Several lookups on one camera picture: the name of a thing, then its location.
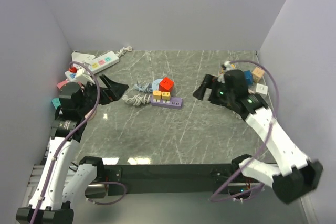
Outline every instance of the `blue cord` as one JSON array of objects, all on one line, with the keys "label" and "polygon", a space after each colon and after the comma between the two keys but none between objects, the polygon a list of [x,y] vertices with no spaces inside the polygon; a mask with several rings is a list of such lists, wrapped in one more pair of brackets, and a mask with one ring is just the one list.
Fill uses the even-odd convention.
[{"label": "blue cord", "polygon": [[147,83],[144,86],[141,86],[138,82],[134,85],[134,88],[136,90],[139,90],[140,92],[144,92],[144,93],[152,93],[153,89],[152,89],[152,83]]}]

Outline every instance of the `white wall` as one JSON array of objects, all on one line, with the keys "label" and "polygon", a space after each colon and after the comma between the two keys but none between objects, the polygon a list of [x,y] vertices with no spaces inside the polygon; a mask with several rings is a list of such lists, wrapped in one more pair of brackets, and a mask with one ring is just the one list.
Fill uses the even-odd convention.
[{"label": "white wall", "polygon": [[0,222],[7,224],[46,148],[51,99],[71,50],[44,0],[0,5]]},{"label": "white wall", "polygon": [[258,50],[285,0],[46,0],[75,50]]},{"label": "white wall", "polygon": [[321,224],[336,223],[336,0],[286,0],[260,51],[280,89],[279,121],[324,165],[311,194]]}]

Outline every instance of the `purple power strip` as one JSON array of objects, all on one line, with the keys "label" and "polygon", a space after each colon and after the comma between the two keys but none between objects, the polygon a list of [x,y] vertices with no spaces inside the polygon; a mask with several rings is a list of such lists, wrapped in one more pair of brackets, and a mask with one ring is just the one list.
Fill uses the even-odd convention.
[{"label": "purple power strip", "polygon": [[182,107],[182,99],[177,97],[171,97],[170,101],[165,101],[163,99],[153,100],[153,96],[151,96],[151,105],[158,106],[158,107],[165,107],[165,108],[172,108],[172,109],[180,109]]}]

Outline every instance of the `red cube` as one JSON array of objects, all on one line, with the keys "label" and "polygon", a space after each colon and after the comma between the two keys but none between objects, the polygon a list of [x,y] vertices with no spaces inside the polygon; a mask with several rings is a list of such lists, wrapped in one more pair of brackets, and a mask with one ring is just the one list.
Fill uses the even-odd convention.
[{"label": "red cube", "polygon": [[165,77],[159,84],[159,90],[162,92],[172,92],[174,88],[174,82]]}]

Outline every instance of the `gray marble table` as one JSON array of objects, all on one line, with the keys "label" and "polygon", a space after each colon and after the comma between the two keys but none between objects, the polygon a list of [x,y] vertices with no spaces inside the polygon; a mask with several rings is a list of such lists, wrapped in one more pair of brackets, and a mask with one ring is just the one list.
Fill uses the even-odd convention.
[{"label": "gray marble table", "polygon": [[[204,101],[192,96],[206,73],[217,75],[220,62],[237,59],[257,61],[257,55],[254,51],[128,52],[99,74],[128,84],[128,96],[139,93],[133,88],[137,81],[145,84],[168,77],[175,82],[172,95],[183,99],[183,107],[134,107],[122,100],[98,106],[83,134],[76,161],[99,156],[106,164],[211,164],[254,154],[262,141],[244,121],[232,111],[210,104],[209,92]],[[244,63],[237,67],[254,69]],[[259,159],[274,161],[268,151]]]}]

